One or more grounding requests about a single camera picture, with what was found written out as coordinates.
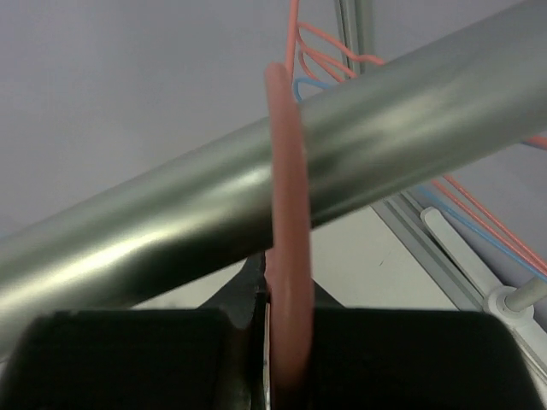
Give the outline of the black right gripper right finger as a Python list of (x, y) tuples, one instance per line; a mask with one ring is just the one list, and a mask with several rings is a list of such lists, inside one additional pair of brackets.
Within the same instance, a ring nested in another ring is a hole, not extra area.
[(542, 409), (521, 351), (486, 313), (343, 307), (315, 288), (313, 409)]

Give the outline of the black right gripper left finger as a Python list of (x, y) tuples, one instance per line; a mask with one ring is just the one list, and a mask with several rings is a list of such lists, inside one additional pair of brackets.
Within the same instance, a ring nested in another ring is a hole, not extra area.
[(264, 409), (265, 258), (196, 308), (35, 319), (1, 377), (4, 409)]

